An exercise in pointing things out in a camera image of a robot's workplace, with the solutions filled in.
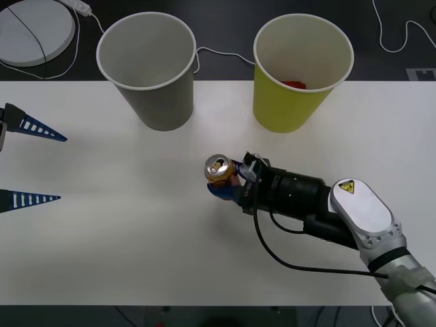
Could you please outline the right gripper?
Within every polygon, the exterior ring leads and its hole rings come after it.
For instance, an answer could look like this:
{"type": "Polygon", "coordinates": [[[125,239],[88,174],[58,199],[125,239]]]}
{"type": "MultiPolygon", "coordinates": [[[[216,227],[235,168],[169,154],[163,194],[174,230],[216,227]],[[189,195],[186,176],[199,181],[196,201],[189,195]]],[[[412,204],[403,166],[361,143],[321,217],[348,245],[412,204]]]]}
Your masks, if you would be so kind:
{"type": "Polygon", "coordinates": [[[269,211],[273,203],[273,170],[268,166],[242,166],[232,160],[241,185],[217,187],[207,184],[208,190],[217,198],[237,203],[244,213],[252,215],[255,210],[269,211]]]}

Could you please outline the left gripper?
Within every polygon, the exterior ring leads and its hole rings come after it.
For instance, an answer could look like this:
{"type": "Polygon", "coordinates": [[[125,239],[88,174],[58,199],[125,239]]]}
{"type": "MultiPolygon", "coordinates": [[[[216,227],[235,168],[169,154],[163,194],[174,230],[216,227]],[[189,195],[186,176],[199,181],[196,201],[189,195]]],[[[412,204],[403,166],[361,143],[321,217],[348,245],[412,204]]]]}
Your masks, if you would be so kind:
{"type": "MultiPolygon", "coordinates": [[[[59,142],[67,141],[67,138],[59,132],[28,115],[24,110],[21,110],[15,105],[9,103],[6,103],[5,107],[1,109],[0,151],[3,150],[7,131],[47,138],[59,142]]],[[[21,208],[28,208],[40,204],[46,204],[60,199],[61,196],[2,189],[0,196],[1,213],[15,211],[21,208]]]]}

